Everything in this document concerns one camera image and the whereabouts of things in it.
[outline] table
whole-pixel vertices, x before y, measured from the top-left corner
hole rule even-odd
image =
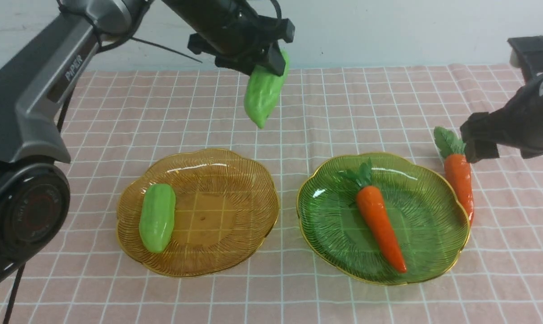
[[[543,157],[473,166],[476,217],[448,274],[384,288],[342,275],[303,241],[296,191],[323,161],[384,150],[442,172],[431,129],[456,129],[521,86],[518,70],[415,66],[292,70],[256,131],[246,76],[228,70],[86,72],[63,139],[73,196],[63,230],[25,269],[12,323],[543,323]],[[123,189],[154,161],[205,147],[262,162],[282,200],[277,225],[248,261],[217,275],[169,279],[126,256],[115,237]],[[13,279],[0,285],[0,320]]]

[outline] green carrot top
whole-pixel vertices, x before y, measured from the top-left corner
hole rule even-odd
[[[360,189],[369,187],[372,185],[372,160],[368,158],[368,162],[363,162],[359,166],[359,171],[356,174],[352,170],[340,171],[339,174],[348,180],[355,182]]]
[[[452,154],[465,154],[465,143],[452,131],[438,126],[433,130],[433,137],[442,158],[448,158]]]

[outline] toy carrot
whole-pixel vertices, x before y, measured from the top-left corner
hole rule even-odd
[[[465,158],[465,143],[455,133],[443,127],[436,127],[433,135],[435,144],[445,160],[445,179],[455,191],[457,200],[467,212],[469,224],[471,224],[475,216],[475,208],[471,189],[471,166]]]
[[[383,195],[379,188],[372,185],[372,161],[369,159],[367,163],[362,163],[358,174],[346,170],[346,172],[341,172],[341,176],[359,186],[355,203],[385,259],[398,272],[407,272],[401,248],[385,209]]]

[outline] glass plate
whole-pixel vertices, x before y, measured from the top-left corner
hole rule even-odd
[[[145,190],[168,183],[176,194],[175,227],[164,252],[139,236]],[[168,156],[123,191],[117,239],[123,251],[160,275],[197,277],[236,266],[255,253],[279,216],[271,174],[259,162],[224,149]]]
[[[405,274],[384,259],[353,204],[357,187],[337,174],[357,172],[368,158],[405,258]],[[436,278],[453,267],[469,239],[465,210],[446,180],[394,154],[327,160],[300,188],[296,204],[301,232],[312,250],[367,283],[404,285]]]

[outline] green vegetable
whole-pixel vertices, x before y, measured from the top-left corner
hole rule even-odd
[[[139,220],[139,235],[145,248],[161,253],[169,244],[175,226],[175,192],[168,184],[153,184],[145,192]]]
[[[285,60],[283,76],[276,76],[262,66],[256,66],[249,77],[247,89],[245,90],[244,107],[249,119],[263,129],[265,122],[279,101],[281,88],[289,72],[289,56],[282,50],[281,54]]]

